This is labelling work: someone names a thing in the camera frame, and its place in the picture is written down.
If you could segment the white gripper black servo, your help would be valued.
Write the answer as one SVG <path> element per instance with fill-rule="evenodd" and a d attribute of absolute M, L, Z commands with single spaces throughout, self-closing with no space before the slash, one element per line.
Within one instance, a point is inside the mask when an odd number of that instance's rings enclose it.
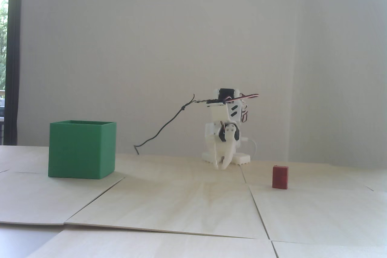
<path fill-rule="evenodd" d="M 214 167 L 224 170 L 241 146 L 240 122 L 215 121 L 206 124 L 206 146 L 214 150 Z"/>

